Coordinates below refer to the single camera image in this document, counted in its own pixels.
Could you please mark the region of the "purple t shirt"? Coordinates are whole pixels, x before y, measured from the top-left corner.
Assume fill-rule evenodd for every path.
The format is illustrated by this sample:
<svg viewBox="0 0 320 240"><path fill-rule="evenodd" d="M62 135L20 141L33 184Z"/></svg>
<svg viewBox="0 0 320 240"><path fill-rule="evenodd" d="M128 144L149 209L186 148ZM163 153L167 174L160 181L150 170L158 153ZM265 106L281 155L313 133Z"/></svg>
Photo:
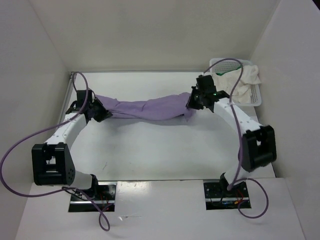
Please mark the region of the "purple t shirt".
<svg viewBox="0 0 320 240"><path fill-rule="evenodd" d="M187 108L190 96L190 93L183 92L141 101L119 101L102 95L96 97L113 118L166 121L179 116L188 120L196 113L194 109Z"/></svg>

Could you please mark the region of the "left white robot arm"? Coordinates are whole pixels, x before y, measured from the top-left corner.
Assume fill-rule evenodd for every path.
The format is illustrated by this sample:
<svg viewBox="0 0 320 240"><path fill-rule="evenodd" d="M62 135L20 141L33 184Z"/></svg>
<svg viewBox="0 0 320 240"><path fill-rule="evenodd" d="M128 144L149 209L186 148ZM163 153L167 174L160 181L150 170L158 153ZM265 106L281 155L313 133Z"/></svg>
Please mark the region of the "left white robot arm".
<svg viewBox="0 0 320 240"><path fill-rule="evenodd" d="M35 144L31 149L35 184L74 186L80 188L87 199L96 199L100 194L97 177L76 171L70 150L90 120L100 123L111 116L91 89L78 90L76 100L65 113L66 124L60 126L46 142Z"/></svg>

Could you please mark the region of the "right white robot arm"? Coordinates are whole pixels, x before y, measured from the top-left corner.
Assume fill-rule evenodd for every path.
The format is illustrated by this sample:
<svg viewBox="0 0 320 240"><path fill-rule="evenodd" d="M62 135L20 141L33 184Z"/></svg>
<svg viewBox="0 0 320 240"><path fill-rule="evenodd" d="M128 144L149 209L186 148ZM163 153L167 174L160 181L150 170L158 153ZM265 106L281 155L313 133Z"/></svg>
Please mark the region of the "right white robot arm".
<svg viewBox="0 0 320 240"><path fill-rule="evenodd" d="M222 118L238 134L238 163L220 176L219 191L225 197L237 191L237 185L245 181L258 168L266 167L277 159L275 130L253 120L223 90L217 91L210 75L199 75L191 87L186 107L194 110L209 109Z"/></svg>

